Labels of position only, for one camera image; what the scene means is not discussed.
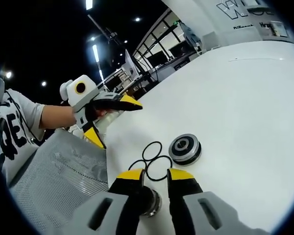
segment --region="gray gripper housing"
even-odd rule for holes
[[[183,197],[193,220],[196,235],[268,235],[239,221],[237,211],[212,192]]]
[[[126,195],[99,192],[82,204],[70,223],[62,229],[65,235],[115,235]]]

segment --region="person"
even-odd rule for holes
[[[97,117],[104,110],[94,110]],[[38,149],[34,139],[42,140],[46,129],[75,125],[70,106],[53,106],[32,102],[13,89],[4,89],[0,79],[0,169],[9,184],[17,172]]]

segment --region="yellow tip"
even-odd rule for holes
[[[117,176],[117,178],[126,180],[139,180],[141,178],[142,171],[143,169],[128,170],[122,172]]]
[[[104,145],[99,137],[99,135],[96,133],[94,128],[90,128],[88,131],[84,133],[84,136],[88,138],[91,142],[96,144],[100,148],[104,148]]]
[[[187,179],[194,178],[194,176],[192,174],[190,174],[184,170],[170,168],[169,171],[171,173],[172,180],[187,180]]]
[[[143,106],[140,102],[138,102],[137,100],[135,100],[134,98],[128,96],[128,95],[123,95],[122,99],[120,100],[121,102],[128,102],[131,104],[136,104],[139,106]]]

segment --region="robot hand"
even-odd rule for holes
[[[141,103],[128,95],[100,92],[86,75],[62,84],[60,95],[72,106],[76,124],[83,130],[85,137],[104,149],[106,146],[94,124],[94,120],[98,118],[96,110],[135,111],[143,108]]]
[[[121,173],[108,192],[100,192],[80,206],[64,234],[135,235],[139,218],[152,195],[144,187],[145,170]],[[239,221],[234,208],[212,192],[203,192],[194,177],[168,169],[170,214],[176,235],[267,235]]]
[[[203,192],[190,173],[168,169],[170,214],[176,235],[267,235],[239,221],[237,211],[212,192]]]

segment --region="glass wall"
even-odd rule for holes
[[[148,58],[158,52],[163,52],[168,61],[174,59],[170,49],[185,41],[178,21],[179,18],[173,12],[168,12],[135,51],[134,57],[146,71],[152,69]]]

